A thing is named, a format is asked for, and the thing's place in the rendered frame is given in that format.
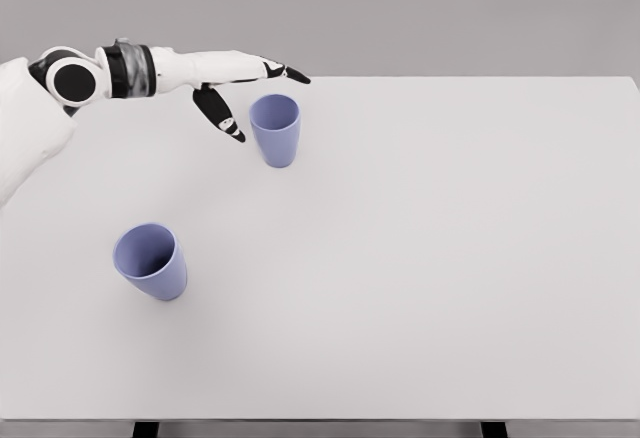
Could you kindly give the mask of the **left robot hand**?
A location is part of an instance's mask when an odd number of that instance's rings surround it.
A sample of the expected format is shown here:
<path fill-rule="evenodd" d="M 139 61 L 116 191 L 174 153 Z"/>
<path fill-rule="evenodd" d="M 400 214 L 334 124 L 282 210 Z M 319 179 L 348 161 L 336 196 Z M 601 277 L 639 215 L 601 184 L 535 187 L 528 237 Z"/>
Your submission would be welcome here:
<path fill-rule="evenodd" d="M 291 66 L 240 51 L 193 53 L 194 91 L 192 99 L 206 119 L 218 130 L 240 143 L 246 141 L 233 113 L 216 90 L 223 84 L 250 83 L 262 79 L 286 77 L 302 84 L 311 79 Z"/>

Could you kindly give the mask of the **blue plastic cup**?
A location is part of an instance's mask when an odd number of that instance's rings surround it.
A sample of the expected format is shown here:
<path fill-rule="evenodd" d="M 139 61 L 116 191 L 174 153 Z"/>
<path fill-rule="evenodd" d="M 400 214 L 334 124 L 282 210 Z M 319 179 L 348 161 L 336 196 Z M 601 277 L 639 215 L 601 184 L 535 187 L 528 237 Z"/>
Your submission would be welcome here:
<path fill-rule="evenodd" d="M 263 160 L 274 168 L 291 165 L 301 129 L 297 102 L 282 94 L 265 95 L 251 105 L 249 118 Z"/>
<path fill-rule="evenodd" d="M 117 272 L 141 292 L 161 301 L 180 297 L 188 272 L 182 247 L 166 226 L 143 223 L 116 241 L 112 261 Z"/>

